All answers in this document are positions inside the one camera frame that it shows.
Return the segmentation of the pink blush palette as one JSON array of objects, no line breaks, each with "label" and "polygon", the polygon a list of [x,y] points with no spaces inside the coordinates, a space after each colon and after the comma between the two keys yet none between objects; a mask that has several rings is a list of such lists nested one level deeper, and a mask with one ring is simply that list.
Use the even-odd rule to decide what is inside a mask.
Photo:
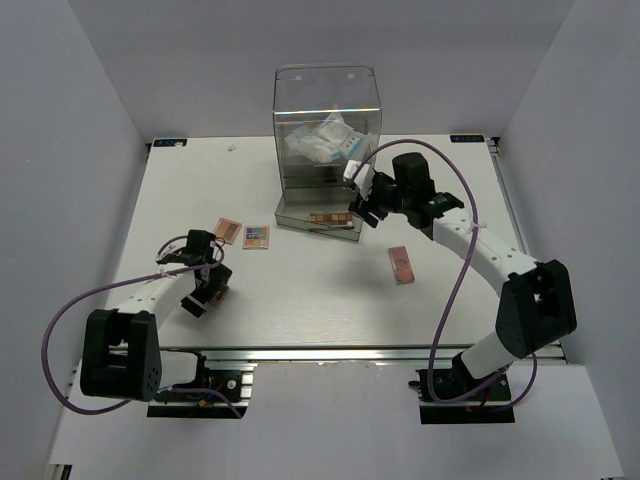
[{"label": "pink blush palette", "polygon": [[388,249],[395,281],[398,285],[411,284],[415,281],[409,255],[405,246],[397,246]]}]

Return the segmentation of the cotton pad bag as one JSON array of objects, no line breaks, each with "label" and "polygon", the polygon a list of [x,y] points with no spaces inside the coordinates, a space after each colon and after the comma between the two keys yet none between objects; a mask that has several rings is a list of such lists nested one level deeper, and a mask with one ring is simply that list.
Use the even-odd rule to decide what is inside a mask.
[{"label": "cotton pad bag", "polygon": [[345,161],[361,162],[374,148],[375,137],[349,126],[340,112],[332,112],[326,117],[316,132],[332,144]]},{"label": "cotton pad bag", "polygon": [[331,164],[342,160],[339,150],[331,142],[318,136],[307,125],[294,129],[285,137],[288,148],[316,164]]}]

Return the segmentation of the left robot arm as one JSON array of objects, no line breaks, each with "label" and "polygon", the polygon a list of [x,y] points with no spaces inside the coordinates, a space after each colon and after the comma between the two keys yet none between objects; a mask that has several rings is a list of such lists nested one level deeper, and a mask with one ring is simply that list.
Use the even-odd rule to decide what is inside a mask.
[{"label": "left robot arm", "polygon": [[202,356],[163,351],[158,329],[176,310],[202,317],[226,294],[232,271],[214,253],[219,247],[213,233],[189,231],[183,247],[157,256],[157,278],[116,307],[89,315],[80,374],[84,395],[149,402],[173,386],[191,399],[209,392],[212,377]]}]

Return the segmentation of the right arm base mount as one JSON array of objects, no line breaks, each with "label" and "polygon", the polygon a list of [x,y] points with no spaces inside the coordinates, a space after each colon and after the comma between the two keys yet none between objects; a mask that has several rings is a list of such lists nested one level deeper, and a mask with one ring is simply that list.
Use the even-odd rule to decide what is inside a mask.
[{"label": "right arm base mount", "polygon": [[416,371],[416,378],[408,382],[419,400],[420,421],[423,425],[482,425],[513,424],[515,414],[506,371],[481,379],[474,379],[463,370],[455,358],[448,368],[434,367],[432,389],[428,388],[429,370]]}]

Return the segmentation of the round-pan orange palette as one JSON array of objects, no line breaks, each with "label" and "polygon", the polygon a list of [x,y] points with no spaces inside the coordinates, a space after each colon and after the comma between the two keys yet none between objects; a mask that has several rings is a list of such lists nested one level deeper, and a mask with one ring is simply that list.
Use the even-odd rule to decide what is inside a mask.
[{"label": "round-pan orange palette", "polygon": [[228,292],[229,292],[229,286],[223,285],[218,290],[218,292],[212,297],[211,301],[209,302],[209,305],[212,308],[216,308],[225,299]]}]

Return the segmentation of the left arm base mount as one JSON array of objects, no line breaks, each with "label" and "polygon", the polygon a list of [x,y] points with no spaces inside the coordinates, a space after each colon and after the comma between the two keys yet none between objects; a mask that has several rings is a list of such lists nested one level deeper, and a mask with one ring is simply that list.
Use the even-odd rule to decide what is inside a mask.
[{"label": "left arm base mount", "polygon": [[250,364],[200,362],[196,377],[163,387],[148,404],[148,418],[240,419],[251,398],[253,371]]}]

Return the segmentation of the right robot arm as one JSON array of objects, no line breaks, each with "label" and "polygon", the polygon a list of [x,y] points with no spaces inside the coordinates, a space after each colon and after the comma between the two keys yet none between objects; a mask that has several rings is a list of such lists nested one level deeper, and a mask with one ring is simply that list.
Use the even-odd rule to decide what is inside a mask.
[{"label": "right robot arm", "polygon": [[447,379],[429,377],[421,391],[447,402],[477,397],[494,375],[573,333],[577,317],[568,269],[539,261],[509,246],[480,225],[464,203],[439,192],[419,153],[397,156],[392,175],[355,160],[343,178],[357,193],[349,209],[371,227],[401,214],[430,240],[458,255],[499,297],[493,330],[456,355]]}]

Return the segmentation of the brown eyeshadow palette long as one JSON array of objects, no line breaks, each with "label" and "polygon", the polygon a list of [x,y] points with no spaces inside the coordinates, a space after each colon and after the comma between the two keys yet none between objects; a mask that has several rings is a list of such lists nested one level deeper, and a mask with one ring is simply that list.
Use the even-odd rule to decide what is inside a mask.
[{"label": "brown eyeshadow palette long", "polygon": [[323,227],[346,229],[353,227],[353,215],[349,212],[312,212],[309,214],[309,221]]}]

